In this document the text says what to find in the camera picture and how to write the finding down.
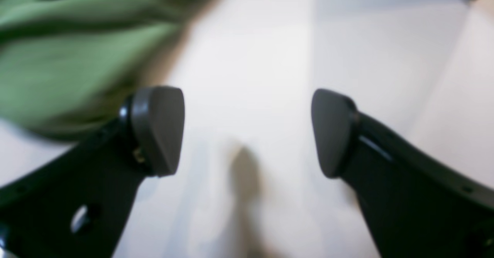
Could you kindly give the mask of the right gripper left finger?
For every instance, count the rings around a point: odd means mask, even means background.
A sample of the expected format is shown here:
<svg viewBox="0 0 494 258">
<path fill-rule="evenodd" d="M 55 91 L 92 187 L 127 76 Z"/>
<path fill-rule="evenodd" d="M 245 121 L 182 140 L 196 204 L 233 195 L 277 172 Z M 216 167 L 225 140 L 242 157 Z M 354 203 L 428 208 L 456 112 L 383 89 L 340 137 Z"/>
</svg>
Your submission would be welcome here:
<svg viewBox="0 0 494 258">
<path fill-rule="evenodd" d="M 139 186 L 178 170 L 181 89 L 139 89 L 119 115 L 47 165 L 1 188 L 2 258 L 111 258 Z"/>
</svg>

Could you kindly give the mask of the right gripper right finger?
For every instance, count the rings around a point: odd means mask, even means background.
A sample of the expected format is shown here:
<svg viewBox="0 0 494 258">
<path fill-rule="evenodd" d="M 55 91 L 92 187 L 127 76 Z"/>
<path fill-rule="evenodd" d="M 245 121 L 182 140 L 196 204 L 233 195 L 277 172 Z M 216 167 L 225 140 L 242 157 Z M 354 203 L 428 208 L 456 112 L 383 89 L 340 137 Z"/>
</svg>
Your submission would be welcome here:
<svg viewBox="0 0 494 258">
<path fill-rule="evenodd" d="M 381 257 L 494 256 L 492 189 L 423 153 L 337 92 L 314 92 L 311 121 L 323 175 L 355 192 Z"/>
</svg>

